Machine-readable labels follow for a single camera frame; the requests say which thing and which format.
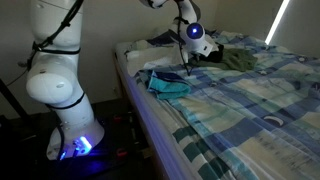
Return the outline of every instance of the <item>bed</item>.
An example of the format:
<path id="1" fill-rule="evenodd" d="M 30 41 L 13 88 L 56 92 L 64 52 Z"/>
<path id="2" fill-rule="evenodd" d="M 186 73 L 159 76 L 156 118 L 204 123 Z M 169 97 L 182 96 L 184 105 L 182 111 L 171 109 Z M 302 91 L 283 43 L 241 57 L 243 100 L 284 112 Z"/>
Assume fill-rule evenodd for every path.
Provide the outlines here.
<path id="1" fill-rule="evenodd" d="M 164 65 L 173 49 L 164 36 L 114 49 L 121 84 L 164 179 L 319 178 L 320 60 L 241 33 L 208 34 L 224 57 L 243 50 L 233 56 L 241 62 L 190 60 L 188 74 L 182 64 Z M 160 50 L 139 53 L 152 48 Z M 142 66 L 148 57 L 153 63 Z M 148 79 L 156 73 L 178 75 L 189 91 L 160 98 Z"/>

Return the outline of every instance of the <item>wall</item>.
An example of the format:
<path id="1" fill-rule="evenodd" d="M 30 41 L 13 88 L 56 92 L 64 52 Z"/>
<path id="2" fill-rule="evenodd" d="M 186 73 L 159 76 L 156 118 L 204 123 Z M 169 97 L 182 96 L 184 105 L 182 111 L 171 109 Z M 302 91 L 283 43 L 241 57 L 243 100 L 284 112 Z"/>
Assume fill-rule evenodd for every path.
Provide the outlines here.
<path id="1" fill-rule="evenodd" d="M 319 0 L 291 0 L 270 44 L 320 58 L 319 7 Z"/>
<path id="2" fill-rule="evenodd" d="M 214 25 L 265 40 L 282 0 L 218 0 Z M 320 57 L 320 1 L 291 0 L 270 44 Z"/>
<path id="3" fill-rule="evenodd" d="M 202 23 L 213 29 L 217 0 L 194 0 L 202 11 Z M 174 2 L 160 9 L 151 9 L 138 0 L 84 1 L 78 78 L 91 103 L 118 98 L 116 72 L 112 50 L 117 42 L 134 41 L 150 36 L 156 27 L 171 24 L 178 14 Z M 0 1 L 0 78 L 7 84 L 23 71 L 17 63 L 25 62 L 31 52 L 33 36 L 29 24 L 29 1 Z M 10 91 L 28 114 L 48 112 L 41 103 L 32 100 L 25 90 L 25 78 L 9 86 Z M 0 94 L 0 115 L 8 119 L 18 114 Z"/>
<path id="4" fill-rule="evenodd" d="M 218 0 L 217 29 L 265 39 L 282 0 Z"/>

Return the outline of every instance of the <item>blue checkered bedsheet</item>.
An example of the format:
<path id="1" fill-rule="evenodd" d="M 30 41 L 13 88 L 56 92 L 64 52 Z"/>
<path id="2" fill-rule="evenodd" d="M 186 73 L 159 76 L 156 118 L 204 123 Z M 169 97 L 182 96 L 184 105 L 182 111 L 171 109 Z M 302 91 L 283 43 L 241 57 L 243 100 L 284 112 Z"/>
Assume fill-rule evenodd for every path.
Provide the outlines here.
<path id="1" fill-rule="evenodd" d="M 320 177 L 320 60 L 254 37 L 215 32 L 225 48 L 247 49 L 253 70 L 159 68 L 191 93 L 167 100 L 237 179 Z"/>

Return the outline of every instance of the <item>folded cloth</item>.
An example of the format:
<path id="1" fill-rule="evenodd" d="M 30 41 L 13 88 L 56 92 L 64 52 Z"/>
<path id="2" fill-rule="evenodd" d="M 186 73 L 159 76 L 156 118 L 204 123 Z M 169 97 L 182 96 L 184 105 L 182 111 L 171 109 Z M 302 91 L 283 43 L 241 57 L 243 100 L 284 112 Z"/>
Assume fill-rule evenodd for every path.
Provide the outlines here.
<path id="1" fill-rule="evenodd" d="M 186 81 L 175 73 L 144 70 L 139 71 L 139 76 L 147 91 L 155 93 L 160 100 L 183 97 L 191 91 Z"/>

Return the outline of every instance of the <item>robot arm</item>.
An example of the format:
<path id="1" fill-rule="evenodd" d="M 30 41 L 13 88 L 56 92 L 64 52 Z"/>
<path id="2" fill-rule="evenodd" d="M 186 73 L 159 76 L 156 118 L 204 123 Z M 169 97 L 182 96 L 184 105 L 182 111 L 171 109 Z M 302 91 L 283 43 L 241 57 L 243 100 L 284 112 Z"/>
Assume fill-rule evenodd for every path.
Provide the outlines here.
<path id="1" fill-rule="evenodd" d="M 35 42 L 28 60 L 30 97 L 61 121 L 47 147 L 49 160 L 88 155 L 104 136 L 77 78 L 83 0 L 31 0 Z"/>
<path id="2" fill-rule="evenodd" d="M 168 0 L 140 0 L 144 5 L 157 9 Z M 218 51 L 217 45 L 198 23 L 201 13 L 199 7 L 192 0 L 174 0 L 179 9 L 169 29 L 171 38 L 181 44 L 187 52 L 208 56 L 212 51 Z"/>

